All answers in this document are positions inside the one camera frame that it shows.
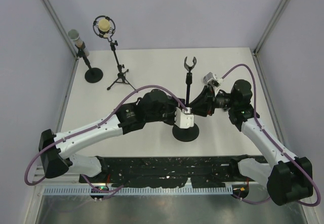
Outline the black round-base mic stand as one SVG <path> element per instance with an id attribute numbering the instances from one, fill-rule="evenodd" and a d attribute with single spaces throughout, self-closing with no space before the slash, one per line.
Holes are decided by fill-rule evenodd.
<path id="1" fill-rule="evenodd" d="M 187 70 L 186 74 L 186 98 L 185 98 L 185 106 L 186 108 L 189 107 L 189 99 L 190 99 L 190 87 L 192 84 L 192 70 L 197 63 L 196 57 L 192 59 L 192 65 L 187 64 L 187 57 L 184 59 L 184 68 Z M 181 129 L 177 127 L 175 124 L 172 128 L 173 137 L 181 142 L 191 142 L 197 139 L 199 136 L 199 128 L 194 123 L 194 127 L 188 129 Z"/>

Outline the black tripod stand with shockmount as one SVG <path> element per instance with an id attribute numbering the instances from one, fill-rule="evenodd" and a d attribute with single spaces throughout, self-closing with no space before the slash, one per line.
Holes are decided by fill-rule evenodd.
<path id="1" fill-rule="evenodd" d="M 101 19 L 107 19 L 109 20 L 110 22 L 110 30 L 109 30 L 109 33 L 108 33 L 108 37 L 107 38 L 104 38 L 100 33 L 99 33 L 99 29 L 98 29 L 98 22 L 101 20 Z M 116 25 L 115 25 L 115 22 L 112 18 L 108 17 L 108 16 L 105 16 L 105 15 L 100 15 L 98 17 L 96 17 L 93 21 L 93 25 L 92 25 L 92 29 L 93 29 L 93 32 L 99 37 L 99 38 L 102 38 L 102 39 L 105 39 L 108 41 L 109 43 L 109 46 L 110 46 L 110 49 L 111 51 L 113 52 L 113 55 L 114 55 L 114 59 L 115 59 L 115 62 L 116 62 L 116 66 L 117 66 L 117 70 L 118 70 L 118 73 L 117 73 L 117 78 L 112 82 L 112 84 L 110 86 L 107 87 L 107 91 L 111 90 L 112 87 L 115 85 L 115 84 L 124 84 L 124 85 L 129 85 L 133 90 L 135 90 L 135 87 L 127 80 L 126 78 L 126 74 L 129 72 L 129 69 L 125 69 L 125 65 L 124 64 L 121 64 L 119 62 L 119 59 L 118 59 L 118 56 L 117 56 L 117 53 L 116 53 L 116 47 L 118 46 L 118 42 L 116 40 L 113 40 L 113 36 L 115 34 L 115 31 L 116 31 Z"/>

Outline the cream condenser microphone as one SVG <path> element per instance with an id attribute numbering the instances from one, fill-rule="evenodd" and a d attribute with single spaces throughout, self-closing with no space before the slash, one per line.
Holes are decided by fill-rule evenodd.
<path id="1" fill-rule="evenodd" d="M 108 37 L 108 33 L 110 30 L 110 22 L 109 20 L 103 18 L 98 22 L 98 29 L 99 29 L 99 33 L 104 37 L 107 38 Z"/>

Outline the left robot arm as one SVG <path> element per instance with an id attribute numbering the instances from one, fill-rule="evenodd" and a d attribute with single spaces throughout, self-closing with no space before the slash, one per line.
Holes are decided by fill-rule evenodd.
<path id="1" fill-rule="evenodd" d="M 159 89 L 153 89 L 133 103 L 121 104 L 106 118 L 69 132 L 42 132 L 38 150 L 45 178 L 56 178 L 67 172 L 92 177 L 96 182 L 108 178 L 103 159 L 76 153 L 102 140 L 141 130 L 145 124 L 174 124 L 178 102 Z"/>

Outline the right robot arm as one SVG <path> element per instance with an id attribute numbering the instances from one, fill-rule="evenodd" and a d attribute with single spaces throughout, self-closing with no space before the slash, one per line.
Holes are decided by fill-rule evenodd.
<path id="1" fill-rule="evenodd" d="M 251 84 L 239 79 L 230 93 L 215 93 L 211 85 L 204 86 L 189 107 L 194 115 L 202 117 L 213 115 L 218 108 L 226 110 L 230 122 L 254 143 L 266 159 L 268 164 L 263 165 L 247 155 L 232 158 L 229 168 L 232 179 L 239 181 L 248 177 L 263 185 L 272 201 L 279 206 L 312 196 L 311 162 L 306 157 L 297 157 L 267 133 L 251 104 L 252 96 Z"/>

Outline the rear black round-base stand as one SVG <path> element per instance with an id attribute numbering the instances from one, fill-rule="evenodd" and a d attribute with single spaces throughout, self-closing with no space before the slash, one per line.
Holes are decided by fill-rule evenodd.
<path id="1" fill-rule="evenodd" d="M 77 56 L 83 58 L 85 65 L 88 67 L 88 70 L 85 72 L 85 80 L 88 83 L 97 83 L 103 78 L 103 71 L 99 68 L 93 68 L 88 59 L 87 49 L 85 43 L 78 48 Z"/>

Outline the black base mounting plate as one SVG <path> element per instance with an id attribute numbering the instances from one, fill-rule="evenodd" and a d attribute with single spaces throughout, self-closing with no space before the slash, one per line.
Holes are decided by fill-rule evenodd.
<path id="1" fill-rule="evenodd" d="M 92 184 L 109 183 L 126 188 L 223 187 L 227 182 L 245 182 L 234 164 L 243 156 L 207 157 L 100 157 L 103 173 L 89 178 Z"/>

